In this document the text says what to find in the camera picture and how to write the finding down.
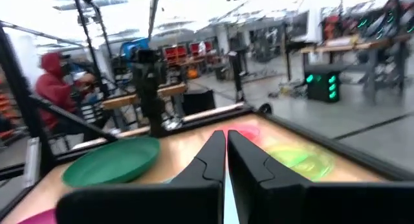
black stand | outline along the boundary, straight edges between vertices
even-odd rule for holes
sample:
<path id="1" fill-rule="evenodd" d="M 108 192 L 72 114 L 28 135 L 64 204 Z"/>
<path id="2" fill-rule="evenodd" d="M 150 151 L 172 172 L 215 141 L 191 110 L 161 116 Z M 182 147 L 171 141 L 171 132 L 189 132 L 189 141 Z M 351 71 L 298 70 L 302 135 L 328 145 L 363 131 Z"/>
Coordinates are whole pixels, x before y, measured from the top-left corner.
<path id="1" fill-rule="evenodd" d="M 235 101 L 236 102 L 244 102 L 245 101 L 245 93 L 243 92 L 243 88 L 241 86 L 241 67 L 242 63 L 245 61 L 243 60 L 243 55 L 246 52 L 246 48 L 241 48 L 237 50 L 230 51 L 228 53 L 228 57 L 230 59 L 230 65 L 233 69 L 234 74 L 234 83 L 235 83 Z"/>
<path id="2" fill-rule="evenodd" d="M 282 24 L 282 53 L 285 55 L 286 60 L 286 70 L 287 70 L 287 81 L 292 80 L 292 69 L 290 68 L 290 50 L 288 48 L 289 37 L 287 34 L 287 23 Z"/>
<path id="3" fill-rule="evenodd" d="M 105 25 L 103 24 L 103 21 L 102 21 L 102 16 L 101 16 L 100 9 L 92 2 L 92 0 L 83 0 L 83 1 L 85 3 L 87 3 L 88 5 L 93 7 L 93 9 L 94 9 L 94 11 L 95 11 L 95 13 L 98 17 L 99 24 L 101 25 L 101 28 L 102 28 L 103 37 L 105 39 L 105 44 L 107 46 L 109 57 L 112 59 L 113 55 L 112 55 L 111 48 L 109 46 L 107 33 L 106 33 Z M 85 21 L 85 16 L 83 15 L 80 0 L 75 0 L 75 5 L 76 5 L 76 9 L 78 10 L 78 13 L 79 13 L 79 16 L 80 16 L 80 21 L 81 21 L 82 27 L 83 27 L 83 31 L 85 32 L 86 39 L 87 39 L 87 42 L 88 42 L 89 52 L 91 53 L 91 58 L 92 58 L 92 61 L 93 61 L 93 64 L 94 64 L 93 70 L 94 70 L 94 75 L 96 77 L 96 81 L 98 82 L 98 86 L 99 86 L 99 88 L 101 89 L 101 91 L 103 93 L 104 99 L 108 99 L 109 91 L 108 91 L 108 89 L 105 89 L 105 86 L 102 83 L 102 78 L 103 77 L 102 77 L 102 74 L 101 74 L 101 72 L 99 70 L 99 67 L 98 67 L 98 60 L 96 59 L 95 51 L 94 51 L 93 46 L 92 46 L 91 37 L 89 36 L 89 31 L 88 31 L 87 24 L 86 24 L 86 21 Z M 121 128 L 122 130 L 125 130 L 126 128 L 125 128 L 124 125 L 122 125 L 122 126 L 119 125 L 119 123 L 117 121 L 117 117 L 116 117 L 117 115 L 115 113 L 116 113 L 115 111 L 112 111 L 112 116 L 114 117 L 113 119 L 114 119 L 115 126 L 117 128 Z"/>
<path id="4" fill-rule="evenodd" d="M 155 69 L 157 61 L 152 50 L 137 52 L 138 65 L 133 68 L 135 90 L 141 100 L 142 114 L 149 119 L 150 134 L 154 137 L 165 135 L 166 129 L 162 125 L 162 114 L 165 113 L 165 103 L 158 97 L 159 75 Z"/>

wooden table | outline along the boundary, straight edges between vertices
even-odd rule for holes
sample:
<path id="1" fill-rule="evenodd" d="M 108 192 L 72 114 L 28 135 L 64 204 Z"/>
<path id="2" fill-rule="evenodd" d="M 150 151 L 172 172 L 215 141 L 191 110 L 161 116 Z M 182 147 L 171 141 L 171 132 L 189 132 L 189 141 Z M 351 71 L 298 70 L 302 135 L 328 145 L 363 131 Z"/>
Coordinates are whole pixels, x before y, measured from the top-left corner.
<path id="1" fill-rule="evenodd" d="M 157 162 L 148 172 L 132 183 L 162 183 L 174 178 L 189 165 L 215 130 L 227 128 L 234 124 L 249 125 L 252 128 L 259 129 L 259 135 L 254 139 L 254 142 L 265 151 L 278 151 L 282 155 L 285 151 L 305 151 L 313 157 L 320 158 L 320 160 L 329 161 L 329 171 L 326 171 L 318 181 L 385 181 L 377 174 L 327 151 L 291 131 L 251 114 L 160 139 L 161 153 Z M 70 165 L 71 162 L 55 167 L 9 213 L 2 224 L 16 224 L 30 216 L 54 208 L 61 196 L 73 190 L 61 181 L 62 174 Z"/>
<path id="2" fill-rule="evenodd" d="M 357 72 L 357 73 L 365 73 L 365 77 L 367 78 L 367 82 L 365 83 L 365 87 L 367 89 L 367 94 L 371 96 L 371 102 L 373 104 L 376 103 L 376 92 L 380 88 L 376 82 L 376 67 L 378 66 L 378 50 L 384 49 L 395 43 L 399 43 L 400 49 L 402 48 L 402 44 L 407 42 L 411 39 L 411 34 L 401 34 L 399 36 L 395 36 L 392 39 L 378 39 L 369 42 L 359 41 L 355 44 L 350 45 L 338 45 L 338 46 L 328 46 L 322 45 L 317 47 L 305 47 L 300 50 L 302 53 L 302 62 L 303 62 L 303 72 L 307 68 L 309 68 L 309 53 L 313 52 L 328 52 L 329 53 L 329 64 L 334 63 L 334 54 L 338 52 L 347 52 L 353 50 L 368 50 L 369 52 L 369 61 L 365 64 L 359 65 L 338 65 L 337 68 L 340 68 L 340 71 L 347 71 L 347 72 Z M 404 77 L 405 77 L 405 59 L 401 55 L 402 53 L 397 53 L 397 57 L 395 57 L 395 67 L 398 71 L 399 77 L 399 89 L 400 94 L 402 94 L 404 90 Z"/>
<path id="3" fill-rule="evenodd" d="M 204 59 L 188 59 L 185 62 L 181 62 L 179 63 L 180 66 L 189 66 L 189 65 L 195 65 L 195 64 L 199 64 L 202 63 L 204 61 Z"/>
<path id="4" fill-rule="evenodd" d="M 390 39 L 378 39 L 370 42 L 360 41 L 354 45 L 341 45 L 341 46 L 317 46 L 317 47 L 305 47 L 300 50 L 301 53 L 311 52 L 346 52 L 351 50 L 366 50 L 366 49 L 379 49 L 390 46 L 395 42 L 407 41 L 411 38 L 411 34 L 403 34 L 396 36 L 392 40 Z"/>
<path id="5" fill-rule="evenodd" d="M 222 113 L 222 112 L 237 109 L 237 108 L 240 108 L 240 107 L 243 107 L 243 106 L 244 106 L 244 103 L 241 102 L 241 103 L 233 104 L 233 105 L 230 105 L 230 106 L 218 107 L 218 108 L 215 108 L 213 110 L 208 110 L 208 111 L 203 111 L 203 112 L 200 112 L 200 113 L 197 113 L 197 114 L 188 115 L 188 116 L 184 117 L 182 120 L 183 120 L 184 123 L 185 122 L 190 122 L 190 121 L 193 121 L 193 120 L 198 120 L 198 119 L 201 119 L 201 118 L 204 118 L 204 117 L 209 117 L 209 116 L 216 115 L 216 114 L 219 114 L 219 113 Z M 120 133 L 119 137 L 136 137 L 136 136 L 148 133 L 148 132 L 149 132 L 149 126 L 146 126 L 146 127 L 143 127 L 143 128 L 138 128 L 138 129 L 134 129 L 134 130 L 131 130 L 131 131 L 126 131 L 126 132 Z M 101 144 L 101 143 L 105 143 L 105 142 L 106 142 L 106 140 L 104 138 L 98 138 L 98 139 L 95 139 L 95 140 L 90 140 L 90 141 L 87 141 L 87 142 L 77 144 L 72 149 L 76 150 L 76 149 L 80 149 L 80 148 L 91 147 L 91 146 L 95 146 L 97 144 Z"/>
<path id="6" fill-rule="evenodd" d="M 158 90 L 158 95 L 160 96 L 173 96 L 177 94 L 182 94 L 186 92 L 187 85 L 179 84 L 179 85 L 172 85 L 169 87 L 161 88 Z M 138 97 L 136 95 L 126 95 L 119 98 L 112 98 L 102 102 L 103 108 L 108 109 L 116 109 L 124 106 L 128 106 L 131 104 L 136 104 L 138 102 Z"/>

person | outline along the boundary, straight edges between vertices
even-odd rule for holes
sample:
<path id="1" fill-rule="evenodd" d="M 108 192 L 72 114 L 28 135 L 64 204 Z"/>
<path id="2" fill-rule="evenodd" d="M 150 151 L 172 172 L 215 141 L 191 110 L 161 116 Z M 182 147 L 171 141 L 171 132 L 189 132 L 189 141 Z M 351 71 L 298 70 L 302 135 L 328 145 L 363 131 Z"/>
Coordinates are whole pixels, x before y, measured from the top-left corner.
<path id="1" fill-rule="evenodd" d="M 41 57 L 41 68 L 45 70 L 35 84 L 35 92 L 42 98 L 52 102 L 54 105 L 81 117 L 81 110 L 78 110 L 76 102 L 71 98 L 72 87 L 63 81 L 65 73 L 61 69 L 61 54 L 50 52 Z M 93 84 L 95 77 L 89 73 L 84 74 L 74 83 L 80 88 L 82 96 L 88 92 L 89 85 Z M 65 119 L 58 118 L 56 115 L 45 110 L 40 110 L 40 115 L 50 132 L 55 135 L 65 133 L 67 135 L 77 135 L 83 133 L 83 140 L 93 140 L 96 136 L 93 133 L 82 132 L 81 128 L 72 127 Z M 96 123 L 99 128 L 105 125 L 106 121 Z"/>

green plate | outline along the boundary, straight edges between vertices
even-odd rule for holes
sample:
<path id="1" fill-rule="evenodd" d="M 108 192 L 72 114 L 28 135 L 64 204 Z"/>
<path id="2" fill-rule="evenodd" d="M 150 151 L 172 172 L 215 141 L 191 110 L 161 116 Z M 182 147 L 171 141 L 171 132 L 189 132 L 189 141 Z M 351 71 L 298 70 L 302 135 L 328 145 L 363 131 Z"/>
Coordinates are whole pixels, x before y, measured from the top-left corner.
<path id="1" fill-rule="evenodd" d="M 322 152 L 300 148 L 274 148 L 267 153 L 296 173 L 317 181 L 333 168 L 333 159 Z"/>
<path id="2" fill-rule="evenodd" d="M 121 139 L 76 160 L 62 175 L 62 180 L 74 188 L 126 183 L 148 171 L 159 153 L 158 139 Z"/>

pink object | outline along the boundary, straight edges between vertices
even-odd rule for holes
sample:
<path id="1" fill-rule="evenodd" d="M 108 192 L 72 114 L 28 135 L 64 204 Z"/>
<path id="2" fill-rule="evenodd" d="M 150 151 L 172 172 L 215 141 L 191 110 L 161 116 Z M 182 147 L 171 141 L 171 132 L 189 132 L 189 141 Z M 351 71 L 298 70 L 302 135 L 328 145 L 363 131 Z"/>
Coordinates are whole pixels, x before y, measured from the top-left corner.
<path id="1" fill-rule="evenodd" d="M 54 208 L 32 216 L 19 224 L 57 224 Z"/>
<path id="2" fill-rule="evenodd" d="M 224 131 L 224 136 L 226 136 L 226 139 L 229 130 L 236 130 L 254 144 L 258 143 L 258 136 L 260 135 L 260 129 L 250 124 L 234 124 L 224 127 L 222 130 Z"/>

